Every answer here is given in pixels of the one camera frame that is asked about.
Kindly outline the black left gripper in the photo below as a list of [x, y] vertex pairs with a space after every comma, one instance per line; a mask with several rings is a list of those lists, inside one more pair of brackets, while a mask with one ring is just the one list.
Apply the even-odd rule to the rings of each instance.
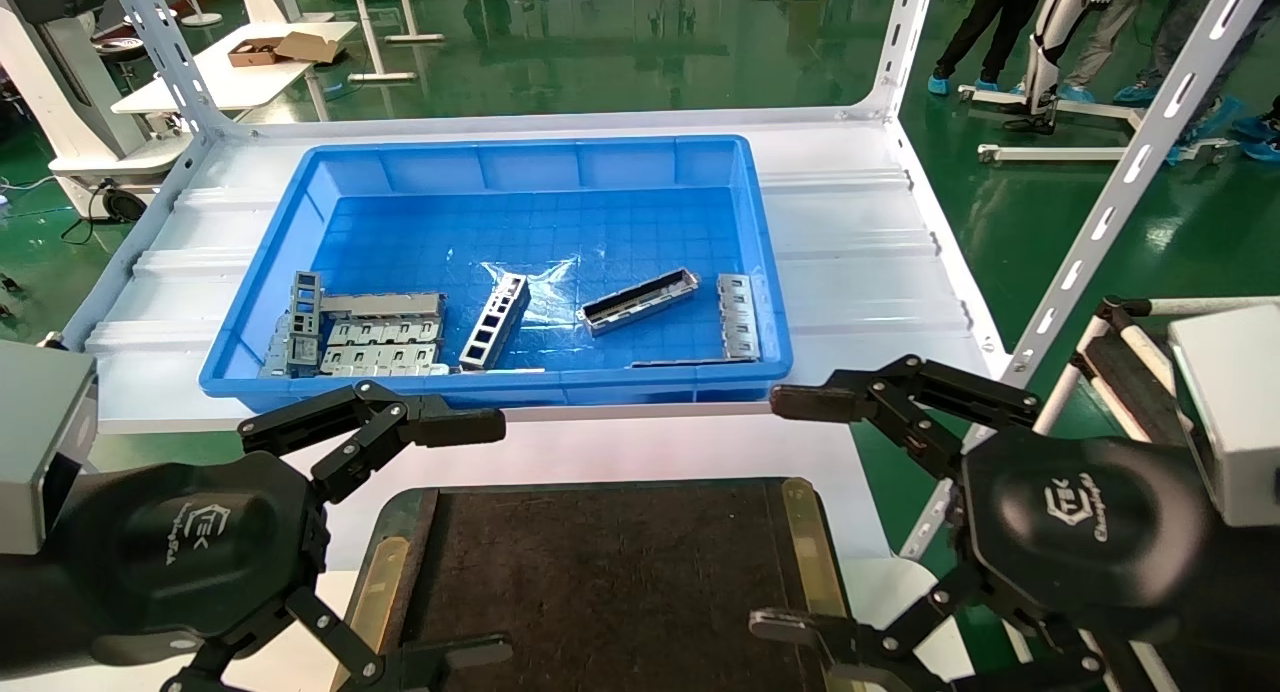
[[[294, 623], [348, 673], [340, 691], [440, 691], [452, 672], [511, 660], [506, 633], [378, 654], [312, 588], [330, 539], [324, 501], [344, 501], [407, 446], [502, 441], [503, 411], [361, 379], [238, 431], [251, 454], [230, 463], [83, 475], [41, 550], [3, 556], [5, 673], [140, 666], [201, 647], [186, 689], [233, 691], [230, 663]], [[311, 482], [278, 459], [326, 441], [337, 446]]]

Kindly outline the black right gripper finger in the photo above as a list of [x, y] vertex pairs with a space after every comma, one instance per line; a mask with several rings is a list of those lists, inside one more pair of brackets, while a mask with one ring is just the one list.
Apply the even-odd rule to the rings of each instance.
[[1033, 393], [919, 356], [877, 370], [833, 370], [823, 385], [777, 385], [771, 411], [783, 420], [873, 423], [937, 481], [957, 481], [963, 441], [931, 417], [940, 411], [986, 429], [1032, 429], [1041, 411]]

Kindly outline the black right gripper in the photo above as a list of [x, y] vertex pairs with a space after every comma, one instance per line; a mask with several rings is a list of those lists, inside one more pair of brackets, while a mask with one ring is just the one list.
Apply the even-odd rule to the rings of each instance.
[[[1192, 452], [1092, 437], [989, 437], [963, 459], [972, 551], [1029, 613], [1153, 646], [1277, 656], [1277, 528], [1233, 527]], [[835, 678], [884, 691], [1088, 691], [1102, 657], [1064, 640], [1018, 666], [945, 680], [916, 649], [997, 591], [956, 565], [887, 629], [763, 608], [758, 638], [814, 649]]]

